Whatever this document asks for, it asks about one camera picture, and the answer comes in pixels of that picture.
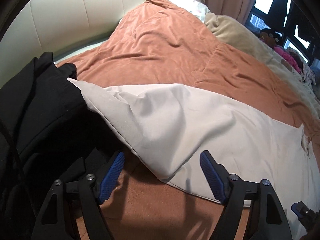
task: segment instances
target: cream leather headboard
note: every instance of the cream leather headboard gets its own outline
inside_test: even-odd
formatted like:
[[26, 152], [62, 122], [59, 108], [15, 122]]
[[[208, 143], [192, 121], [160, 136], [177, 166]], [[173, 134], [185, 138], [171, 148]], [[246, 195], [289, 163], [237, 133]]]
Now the cream leather headboard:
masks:
[[0, 42], [0, 87], [33, 57], [107, 36], [145, 0], [31, 0]]

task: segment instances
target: blue rubber pad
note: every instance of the blue rubber pad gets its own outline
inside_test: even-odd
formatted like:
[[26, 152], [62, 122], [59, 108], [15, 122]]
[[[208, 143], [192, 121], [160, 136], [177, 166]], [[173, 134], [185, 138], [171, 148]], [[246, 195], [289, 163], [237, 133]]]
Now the blue rubber pad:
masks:
[[297, 210], [297, 204], [298, 203], [293, 203], [291, 206], [291, 210], [297, 215], [298, 218], [302, 218], [303, 216]]
[[200, 154], [200, 166], [214, 197], [221, 203], [224, 203], [227, 198], [224, 191], [224, 184], [204, 152]]
[[98, 199], [101, 203], [110, 198], [110, 195], [116, 186], [123, 165], [124, 153], [120, 152], [100, 184], [100, 195]]

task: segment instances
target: silver bolt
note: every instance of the silver bolt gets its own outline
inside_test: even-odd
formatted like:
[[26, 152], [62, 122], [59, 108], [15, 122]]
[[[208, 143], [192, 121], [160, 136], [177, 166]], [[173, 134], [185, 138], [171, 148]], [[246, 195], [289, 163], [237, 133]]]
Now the silver bolt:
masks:
[[90, 174], [88, 174], [87, 176], [85, 176], [85, 178], [86, 178], [87, 180], [93, 180], [93, 179], [95, 178], [95, 175], [92, 174], [92, 173], [90, 173]]
[[238, 175], [233, 174], [233, 173], [229, 175], [229, 178], [230, 178], [231, 180], [238, 180], [238, 179], [239, 179]]
[[61, 180], [61, 179], [56, 179], [56, 180], [54, 181], [54, 184], [55, 184], [56, 186], [61, 185], [61, 183], [62, 183], [62, 180]]
[[263, 185], [266, 185], [266, 186], [269, 186], [269, 185], [270, 185], [270, 181], [267, 180], [267, 179], [263, 179], [263, 180], [262, 180], [262, 184], [263, 184]]

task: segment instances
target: orange blanket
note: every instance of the orange blanket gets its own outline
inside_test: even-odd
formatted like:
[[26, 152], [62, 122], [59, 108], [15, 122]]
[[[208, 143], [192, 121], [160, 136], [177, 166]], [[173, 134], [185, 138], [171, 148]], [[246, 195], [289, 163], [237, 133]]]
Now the orange blanket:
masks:
[[[123, 18], [108, 41], [67, 61], [77, 66], [78, 80], [101, 87], [183, 83], [289, 125], [303, 123], [320, 164], [320, 122], [296, 94], [264, 64], [221, 43], [196, 17], [167, 0], [147, 0]], [[223, 209], [161, 183], [131, 153], [118, 182], [101, 206], [116, 240], [208, 239]], [[247, 217], [244, 210], [236, 239], [242, 239]], [[88, 239], [82, 218], [78, 226]]]

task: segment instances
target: white garment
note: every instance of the white garment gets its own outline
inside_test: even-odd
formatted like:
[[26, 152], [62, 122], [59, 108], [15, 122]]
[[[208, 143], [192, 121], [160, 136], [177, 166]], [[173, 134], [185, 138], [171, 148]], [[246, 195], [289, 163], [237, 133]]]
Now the white garment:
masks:
[[294, 239], [305, 230], [291, 205], [303, 201], [319, 210], [320, 174], [303, 125], [292, 127], [226, 96], [182, 84], [103, 89], [70, 81], [159, 180], [218, 202], [199, 163], [200, 153], [209, 150], [229, 173], [271, 181]]
[[168, 0], [168, 1], [192, 13], [203, 23], [205, 20], [205, 14], [210, 12], [210, 10], [206, 5], [196, 0]]

